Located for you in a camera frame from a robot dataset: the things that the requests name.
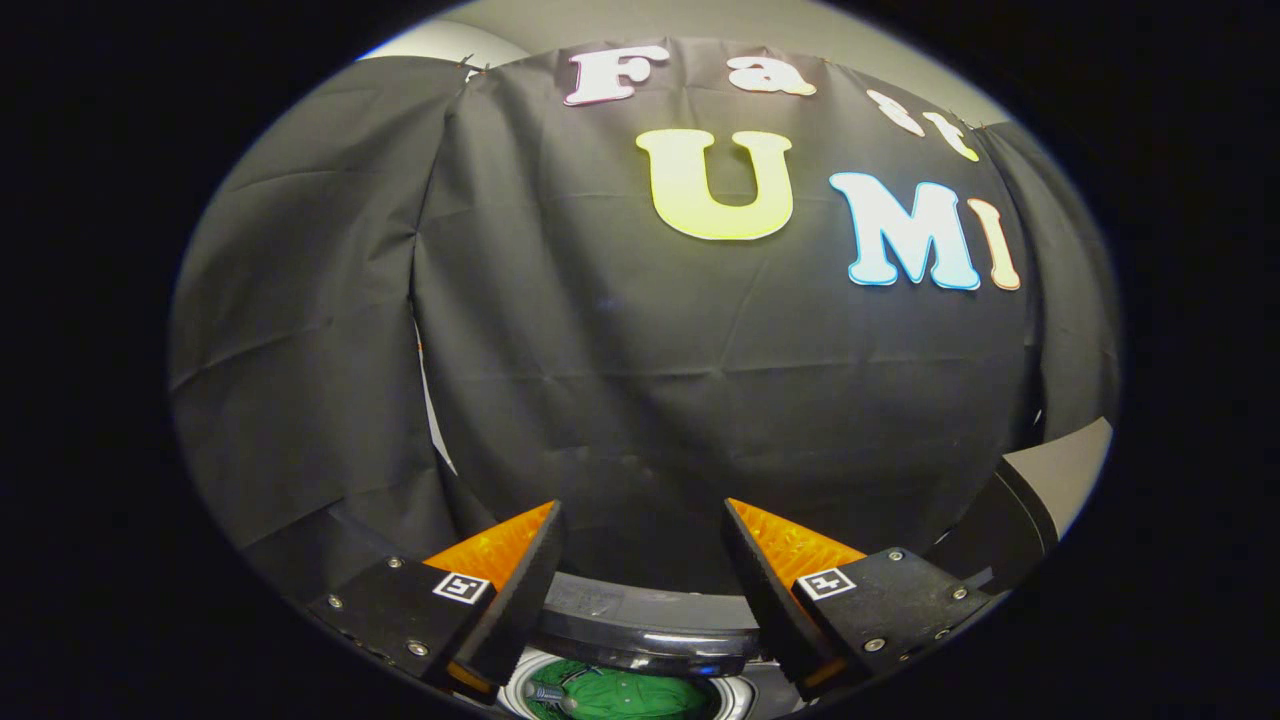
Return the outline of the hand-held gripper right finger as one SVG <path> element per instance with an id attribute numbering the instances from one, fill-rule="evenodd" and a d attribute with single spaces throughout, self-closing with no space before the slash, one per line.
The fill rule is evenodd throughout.
<path id="1" fill-rule="evenodd" d="M 893 675 L 996 606 L 905 548 L 864 553 L 737 498 L 722 539 L 765 652 L 805 701 Z"/>

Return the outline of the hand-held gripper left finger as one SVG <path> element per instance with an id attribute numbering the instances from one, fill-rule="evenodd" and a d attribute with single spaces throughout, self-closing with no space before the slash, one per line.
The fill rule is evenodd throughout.
<path id="1" fill-rule="evenodd" d="M 493 705 L 536 628 L 563 546 L 563 505 L 553 500 L 429 559 L 384 557 L 305 607 L 392 671 Z"/>

